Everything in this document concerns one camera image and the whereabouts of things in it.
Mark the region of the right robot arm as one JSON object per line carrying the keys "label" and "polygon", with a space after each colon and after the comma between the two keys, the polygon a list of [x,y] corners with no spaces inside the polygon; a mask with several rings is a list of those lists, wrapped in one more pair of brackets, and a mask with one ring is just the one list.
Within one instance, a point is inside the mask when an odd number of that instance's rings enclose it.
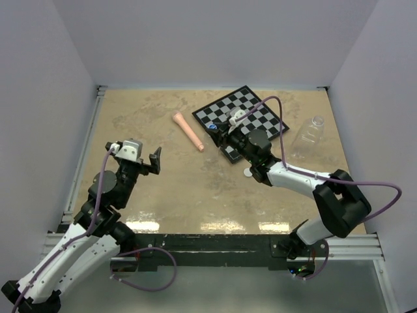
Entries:
{"label": "right robot arm", "polygon": [[227,123],[217,123],[207,132],[217,147],[230,146],[247,160],[257,182],[286,188],[315,201],[319,217],[302,223],[291,233],[290,247],[297,256],[305,256],[322,239],[345,238],[371,212],[371,205],[347,172],[317,173],[292,168],[272,154],[272,143],[264,130],[243,134],[240,128],[229,129]]}

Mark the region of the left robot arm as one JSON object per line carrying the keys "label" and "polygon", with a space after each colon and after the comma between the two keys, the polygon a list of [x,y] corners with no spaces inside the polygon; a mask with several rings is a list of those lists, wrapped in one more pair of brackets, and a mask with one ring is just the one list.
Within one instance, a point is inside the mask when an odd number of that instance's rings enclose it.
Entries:
{"label": "left robot arm", "polygon": [[87,271],[134,251],[136,235],[119,220],[119,210],[126,207],[140,175],[160,173],[162,149],[149,155],[148,164],[140,157],[140,143],[108,143],[106,150],[86,202],[60,241],[28,274],[1,288],[13,312],[58,312],[61,296]]}

